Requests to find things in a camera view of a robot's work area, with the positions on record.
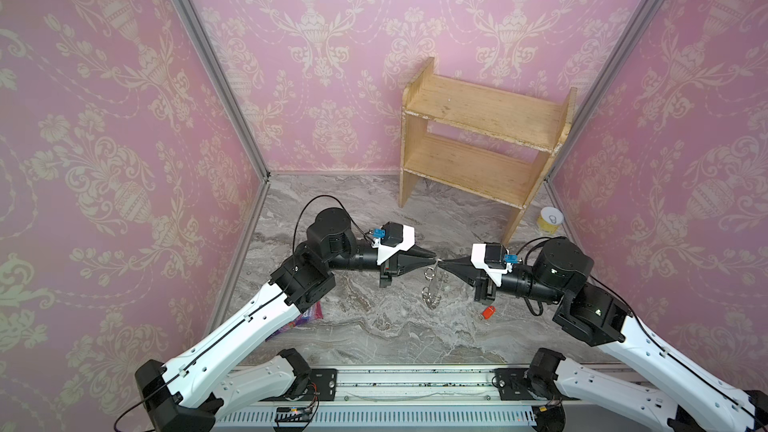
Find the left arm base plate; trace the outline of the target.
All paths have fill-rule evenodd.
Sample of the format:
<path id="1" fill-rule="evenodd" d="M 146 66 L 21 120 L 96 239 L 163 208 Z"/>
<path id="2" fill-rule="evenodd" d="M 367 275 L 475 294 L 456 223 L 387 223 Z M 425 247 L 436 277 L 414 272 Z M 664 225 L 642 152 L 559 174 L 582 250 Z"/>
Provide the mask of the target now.
<path id="1" fill-rule="evenodd" d="M 333 401 L 337 384 L 337 369 L 313 368 L 308 373 L 297 377 L 283 397 L 293 401 Z"/>

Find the metal key ring plate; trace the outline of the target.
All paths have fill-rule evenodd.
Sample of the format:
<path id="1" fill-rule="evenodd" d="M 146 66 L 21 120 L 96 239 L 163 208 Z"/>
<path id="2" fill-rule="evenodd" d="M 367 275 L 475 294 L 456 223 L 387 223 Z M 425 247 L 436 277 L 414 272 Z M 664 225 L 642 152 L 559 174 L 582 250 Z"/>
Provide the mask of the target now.
<path id="1" fill-rule="evenodd" d="M 426 285 L 421 292 L 422 301 L 429 310 L 435 310 L 441 303 L 448 274 L 440 267 L 440 261 L 436 261 L 424 269 L 424 278 Z"/>

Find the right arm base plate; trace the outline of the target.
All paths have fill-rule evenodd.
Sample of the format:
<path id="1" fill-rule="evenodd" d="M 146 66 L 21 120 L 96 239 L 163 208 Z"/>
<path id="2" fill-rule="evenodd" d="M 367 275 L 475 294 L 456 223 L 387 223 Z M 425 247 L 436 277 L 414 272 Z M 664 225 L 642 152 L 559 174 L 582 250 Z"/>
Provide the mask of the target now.
<path id="1" fill-rule="evenodd" d="M 528 401 L 538 396 L 527 378 L 527 368 L 502 367 L 493 370 L 492 385 L 501 401 Z"/>

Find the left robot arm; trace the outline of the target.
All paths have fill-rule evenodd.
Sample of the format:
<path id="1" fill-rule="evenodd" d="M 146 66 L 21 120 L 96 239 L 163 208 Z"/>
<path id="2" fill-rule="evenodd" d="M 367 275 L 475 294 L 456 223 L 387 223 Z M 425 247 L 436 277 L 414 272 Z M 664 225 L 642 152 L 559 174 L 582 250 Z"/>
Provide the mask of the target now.
<path id="1" fill-rule="evenodd" d="M 336 285 L 336 271 L 375 272 L 382 288 L 435 265 L 411 226 L 388 222 L 363 231 L 341 203 L 320 211 L 290 255 L 232 317 L 178 356 L 149 360 L 135 373 L 153 431 L 210 431 L 222 419 L 265 399 L 317 400 L 312 369 L 294 348 L 266 363 L 238 365 Z"/>

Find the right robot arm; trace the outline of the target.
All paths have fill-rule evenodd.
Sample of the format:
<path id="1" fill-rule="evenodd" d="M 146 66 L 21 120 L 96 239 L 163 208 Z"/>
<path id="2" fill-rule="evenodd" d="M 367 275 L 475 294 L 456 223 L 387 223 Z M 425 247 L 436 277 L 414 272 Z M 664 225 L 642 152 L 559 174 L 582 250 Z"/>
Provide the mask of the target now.
<path id="1" fill-rule="evenodd" d="M 438 266 L 472 287 L 484 305 L 508 294 L 555 306 L 552 320 L 562 331 L 650 383 L 620 380 L 541 348 L 526 372 L 529 389 L 551 402 L 538 412 L 539 429 L 562 430 L 564 415 L 554 408 L 576 399 L 654 431 L 766 430 L 766 393 L 728 384 L 653 332 L 627 302 L 591 278 L 594 262 L 576 244 L 555 237 L 529 245 L 538 253 L 533 264 L 501 244 L 479 243 L 469 256 Z"/>

